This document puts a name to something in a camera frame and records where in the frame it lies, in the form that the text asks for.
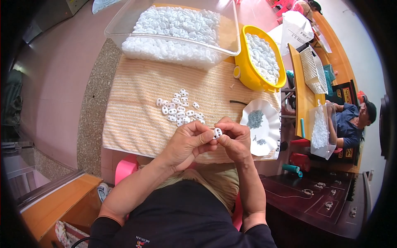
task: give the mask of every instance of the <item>striped towel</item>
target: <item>striped towel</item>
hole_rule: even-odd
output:
[[[193,102],[205,115],[206,125],[214,127],[222,117],[240,122],[243,104],[262,98],[280,110],[281,94],[256,92],[233,77],[235,65],[222,62],[209,72],[170,63],[130,60],[122,55],[114,80],[102,133],[105,148],[156,157],[174,134],[176,123],[168,121],[156,106],[157,98],[171,102],[173,94],[184,88],[189,93],[186,110],[195,110]],[[255,160],[275,160],[278,149]],[[201,154],[197,163],[232,162],[221,146],[214,152]]]

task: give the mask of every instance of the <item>blue shirt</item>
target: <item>blue shirt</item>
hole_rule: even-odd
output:
[[[350,122],[354,117],[358,117],[358,108],[349,103],[343,105],[342,112],[336,113],[336,135],[343,138],[343,148],[354,148],[360,144],[363,129]]]

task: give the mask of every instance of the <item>hand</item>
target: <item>hand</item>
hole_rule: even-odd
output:
[[[218,143],[225,147],[231,160],[239,163],[252,159],[251,132],[247,126],[235,123],[230,117],[225,116],[215,127],[222,130],[223,134],[218,138]]]
[[[217,146],[207,144],[214,131],[199,121],[178,127],[163,152],[156,158],[171,166],[174,171],[189,167],[193,160],[204,152],[215,151]]]

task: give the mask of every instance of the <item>plastic bag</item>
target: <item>plastic bag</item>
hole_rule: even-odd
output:
[[[120,2],[121,0],[94,0],[93,3],[93,14],[97,13],[98,11],[115,4],[117,2]]]
[[[281,36],[281,56],[289,53],[288,43],[298,48],[314,38],[309,20],[297,11],[283,13],[283,32]]]

